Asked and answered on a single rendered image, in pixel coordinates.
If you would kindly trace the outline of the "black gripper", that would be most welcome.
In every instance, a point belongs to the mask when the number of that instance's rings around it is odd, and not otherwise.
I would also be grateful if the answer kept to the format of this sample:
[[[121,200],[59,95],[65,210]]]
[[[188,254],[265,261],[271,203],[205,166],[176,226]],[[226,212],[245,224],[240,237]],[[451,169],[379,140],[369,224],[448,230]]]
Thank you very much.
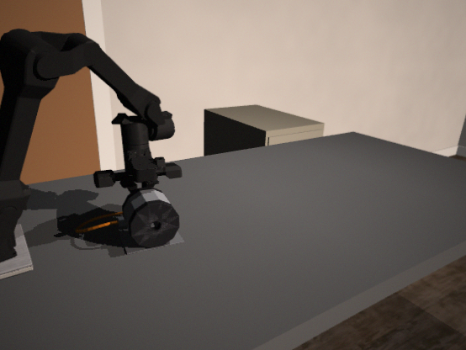
[[[94,184],[96,188],[106,188],[112,187],[116,181],[120,181],[120,185],[123,188],[130,188],[128,189],[131,193],[137,189],[137,184],[135,183],[132,176],[128,175],[126,172],[126,162],[129,157],[130,152],[135,152],[135,156],[144,156],[145,151],[149,151],[149,143],[142,144],[142,145],[123,145],[123,153],[124,153],[124,169],[125,172],[116,172],[114,173],[112,169],[110,170],[102,170],[96,171],[93,174]],[[159,173],[158,176],[166,175],[169,179],[171,178],[181,178],[182,177],[182,169],[175,163],[166,163],[166,172]],[[158,184],[159,181],[146,181],[141,183],[141,187],[154,187],[155,184]]]

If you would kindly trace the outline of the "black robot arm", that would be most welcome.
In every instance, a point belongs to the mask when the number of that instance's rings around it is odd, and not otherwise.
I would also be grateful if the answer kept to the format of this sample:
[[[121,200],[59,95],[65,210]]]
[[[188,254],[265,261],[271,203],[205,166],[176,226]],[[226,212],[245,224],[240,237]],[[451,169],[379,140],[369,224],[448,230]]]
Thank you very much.
[[[120,125],[123,145],[169,139],[175,133],[172,114],[161,110],[161,100],[135,83],[84,34],[26,29],[4,33],[0,39],[4,85],[0,105],[0,263],[17,256],[14,230],[31,193],[20,175],[40,101],[55,88],[59,77],[85,66],[116,92],[125,108],[139,116],[118,113],[111,121]],[[157,174],[166,171],[164,157],[153,159],[151,151],[144,156],[130,152],[126,167],[136,183],[156,181]]]

